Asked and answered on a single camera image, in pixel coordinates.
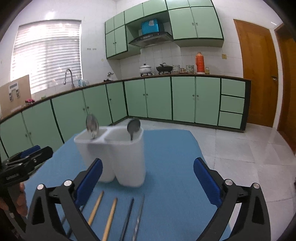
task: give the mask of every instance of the hand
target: hand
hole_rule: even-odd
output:
[[[0,208],[3,209],[3,210],[8,210],[8,206],[3,201],[2,198],[0,198]],[[26,216],[27,213],[28,213],[24,183],[20,183],[20,195],[19,195],[19,197],[18,197],[18,199],[16,201],[16,209],[17,209],[17,212],[22,216]]]

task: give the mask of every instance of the orange thermos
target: orange thermos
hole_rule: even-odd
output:
[[[195,56],[195,64],[198,74],[205,74],[205,62],[201,52],[198,52]]]

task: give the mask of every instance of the sink faucet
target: sink faucet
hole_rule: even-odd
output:
[[[71,74],[71,82],[72,82],[72,89],[74,89],[74,83],[73,83],[73,75],[72,75],[72,71],[70,69],[67,69],[66,72],[65,72],[65,81],[64,81],[64,85],[66,84],[66,77],[67,77],[67,72],[68,70],[70,71],[70,74]]]

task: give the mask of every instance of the blue gripper pad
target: blue gripper pad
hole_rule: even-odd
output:
[[[86,204],[95,185],[97,184],[100,176],[102,175],[102,172],[103,163],[99,158],[97,158],[94,160],[92,168],[88,170],[88,173],[85,175],[84,179],[76,189],[76,199],[74,203],[77,208]]]
[[[219,208],[222,204],[221,189],[198,158],[194,161],[193,170],[210,203]]]
[[[38,145],[33,146],[33,147],[31,147],[31,148],[29,148],[29,149],[23,151],[23,152],[21,153],[21,155],[20,155],[20,158],[25,158],[26,156],[28,156],[28,155],[30,155],[30,154],[32,154],[32,153],[34,153],[35,151],[38,151],[38,150],[40,150],[40,149],[41,149],[41,148],[40,148],[40,146],[38,146]]]

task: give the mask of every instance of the white floor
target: white floor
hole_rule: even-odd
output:
[[[127,125],[129,119],[119,125]],[[185,129],[199,143],[209,166],[238,185],[260,184],[271,224],[271,240],[277,240],[296,211],[294,179],[296,157],[276,129],[247,124],[245,133],[141,120],[144,130]],[[232,228],[240,204],[229,225]]]

